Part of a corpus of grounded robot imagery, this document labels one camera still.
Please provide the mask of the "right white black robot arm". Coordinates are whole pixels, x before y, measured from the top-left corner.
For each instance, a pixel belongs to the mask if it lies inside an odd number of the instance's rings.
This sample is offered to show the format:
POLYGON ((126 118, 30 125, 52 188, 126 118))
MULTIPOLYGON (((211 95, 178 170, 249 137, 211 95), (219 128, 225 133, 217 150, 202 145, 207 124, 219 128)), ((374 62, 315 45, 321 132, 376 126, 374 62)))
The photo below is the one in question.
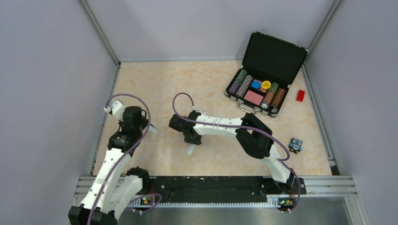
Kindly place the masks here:
POLYGON ((270 170, 276 189, 288 193, 294 188, 294 174, 282 162, 276 144, 280 142, 272 136, 272 131, 252 113, 242 118, 219 118, 205 115, 202 111, 192 111, 188 117, 174 114, 169 127, 184 135, 184 141, 200 145, 204 135, 235 138, 253 158, 260 159, 270 170))

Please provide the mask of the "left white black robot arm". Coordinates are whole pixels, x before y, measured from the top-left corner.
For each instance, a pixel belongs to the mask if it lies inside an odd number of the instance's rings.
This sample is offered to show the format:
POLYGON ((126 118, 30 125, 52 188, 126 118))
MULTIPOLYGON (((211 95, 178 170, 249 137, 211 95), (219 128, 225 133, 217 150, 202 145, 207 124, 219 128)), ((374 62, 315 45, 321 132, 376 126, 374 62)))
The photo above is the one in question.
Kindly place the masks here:
POLYGON ((133 197, 148 192, 151 186, 149 172, 139 167, 129 169, 119 181, 149 124, 146 111, 123 105, 107 107, 106 111, 119 120, 119 128, 109 138, 104 162, 88 193, 69 210, 72 225, 116 225, 133 197))

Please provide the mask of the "white battery cover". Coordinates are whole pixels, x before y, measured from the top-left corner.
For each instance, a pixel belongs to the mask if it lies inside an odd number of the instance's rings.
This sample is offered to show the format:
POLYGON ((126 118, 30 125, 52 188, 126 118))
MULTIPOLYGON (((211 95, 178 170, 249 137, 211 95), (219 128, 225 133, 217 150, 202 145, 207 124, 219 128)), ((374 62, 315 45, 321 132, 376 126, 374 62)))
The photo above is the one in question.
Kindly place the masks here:
POLYGON ((196 148, 197 145, 195 144, 190 144, 186 150, 186 154, 191 155, 194 151, 194 149, 196 148))

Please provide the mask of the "white remote control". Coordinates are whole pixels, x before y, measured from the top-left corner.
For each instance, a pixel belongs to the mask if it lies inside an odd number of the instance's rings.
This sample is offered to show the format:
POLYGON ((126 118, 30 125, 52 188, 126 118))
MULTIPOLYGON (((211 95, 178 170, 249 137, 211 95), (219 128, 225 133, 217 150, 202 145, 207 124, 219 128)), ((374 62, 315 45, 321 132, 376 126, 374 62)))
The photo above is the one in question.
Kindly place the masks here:
POLYGON ((148 131, 157 134, 158 130, 153 124, 148 125, 148 131))

